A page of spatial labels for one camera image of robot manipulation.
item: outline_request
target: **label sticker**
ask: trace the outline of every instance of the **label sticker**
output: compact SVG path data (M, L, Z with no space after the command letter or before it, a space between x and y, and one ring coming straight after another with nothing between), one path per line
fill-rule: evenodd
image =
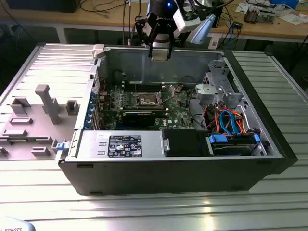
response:
M96 135L96 139L108 139L110 135L110 132L98 132Z
M184 11L186 11L186 12L192 11L192 9L191 9L190 6L184 6L183 9L184 9Z
M110 136L108 156L142 157L141 136Z

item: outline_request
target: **paper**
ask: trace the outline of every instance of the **paper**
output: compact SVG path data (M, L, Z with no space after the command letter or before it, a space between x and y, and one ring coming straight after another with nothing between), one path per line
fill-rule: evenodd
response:
M298 25L301 23L305 23L307 22L307 20L305 20L304 18L298 17L294 14L289 14L283 17L280 17L282 20L285 20L286 22L292 23L294 25Z
M255 8L262 9L261 6L255 6L255 5L248 4L248 3L240 3L239 6L236 8L235 12L246 14L249 6L254 6Z
M249 6L250 6L250 4L240 3L239 6L236 8L235 12L245 14L247 12Z

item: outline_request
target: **motherboard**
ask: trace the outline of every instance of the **motherboard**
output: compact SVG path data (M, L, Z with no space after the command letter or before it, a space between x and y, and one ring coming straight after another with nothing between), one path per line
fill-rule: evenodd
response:
M191 89L175 85L115 85L99 94L103 130L193 128L188 111Z

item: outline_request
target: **wooden tabletop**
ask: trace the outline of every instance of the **wooden tabletop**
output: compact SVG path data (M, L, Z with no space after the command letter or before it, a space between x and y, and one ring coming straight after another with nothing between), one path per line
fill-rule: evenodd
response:
M93 0L93 3L108 3L109 0ZM242 35L255 35L255 36L269 36L269 37L282 37L304 39L308 33L308 24L293 25L280 18L275 18L274 23L245 23L244 14L236 13L236 5L242 2L235 0L232 4L228 5L229 13L233 16L235 21L243 23L241 31ZM111 4L103 5L100 9L107 9L117 5L123 4L122 0L115 0ZM109 11L107 16L101 16L93 12L87 12L81 8L76 9L75 13L62 13L62 12L49 12L49 11L33 11L33 10L11 10L6 5L6 8L17 20L26 21L39 21L48 23L70 23L70 24L86 24L86 25L100 25L100 26L122 26L123 6L114 8ZM83 8L93 10L91 0L87 1ZM141 15L146 14L147 4L141 4ZM308 6L299 4L297 9L308 10ZM135 16L138 15L139 5L132 3L131 6L131 25L134 23ZM0 7L0 18L9 18L6 12ZM125 25L128 26L128 5L126 6ZM217 28L212 28L211 32L227 33L228 28L224 20L220 20Z

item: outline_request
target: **power supply label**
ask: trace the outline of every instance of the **power supply label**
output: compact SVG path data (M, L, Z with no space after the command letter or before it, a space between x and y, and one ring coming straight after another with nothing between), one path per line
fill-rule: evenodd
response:
M110 136L108 156L142 157L141 136Z

